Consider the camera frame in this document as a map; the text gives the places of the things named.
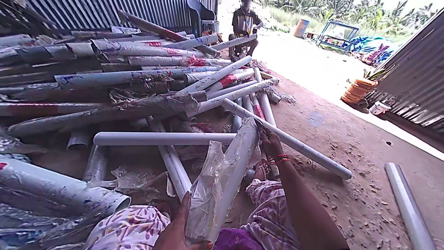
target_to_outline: corrugated metal sheet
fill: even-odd
[[[217,11],[217,0],[202,0],[202,3]],[[191,34],[186,0],[28,0],[28,6],[60,29],[97,30],[120,26],[117,10],[121,9],[172,31]]]
[[[444,10],[381,67],[396,65],[370,105],[383,101],[391,112],[437,133],[444,133]]]

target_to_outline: person's right hand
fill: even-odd
[[[264,128],[260,133],[262,144],[265,147],[265,151],[270,157],[277,157],[279,154],[283,154],[281,140],[279,136],[273,133],[268,128]]]

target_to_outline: orange pot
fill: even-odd
[[[378,81],[371,81],[364,78],[356,79],[341,96],[341,99],[348,103],[357,103],[362,100],[368,92],[372,91],[378,83]]]

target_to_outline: man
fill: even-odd
[[[251,0],[242,0],[242,5],[233,13],[233,31],[234,34],[228,36],[229,40],[233,40],[242,36],[250,36],[251,33],[255,34],[259,28],[264,24],[257,14],[250,9]],[[241,46],[250,47],[247,55],[253,55],[253,51],[259,44],[257,39],[241,44]],[[229,48],[228,55],[230,59],[234,59],[234,47]]]

